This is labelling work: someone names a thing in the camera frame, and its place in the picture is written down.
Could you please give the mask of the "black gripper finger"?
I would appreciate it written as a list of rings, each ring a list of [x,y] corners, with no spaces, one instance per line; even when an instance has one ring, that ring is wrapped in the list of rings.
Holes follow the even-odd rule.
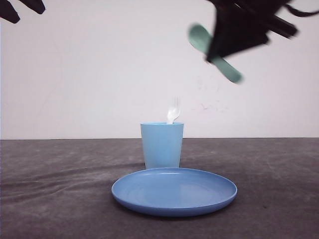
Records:
[[[42,0],[21,0],[21,2],[37,14],[43,14],[45,11],[45,5]]]
[[[295,36],[298,32],[295,25],[283,20],[276,15],[264,16],[264,35],[267,35],[269,31],[279,34],[285,38]]]
[[[264,16],[276,13],[288,0],[212,0],[216,23],[209,58],[226,57],[269,41],[264,35]]]
[[[0,17],[13,24],[18,23],[20,20],[18,13],[7,0],[0,0]]]

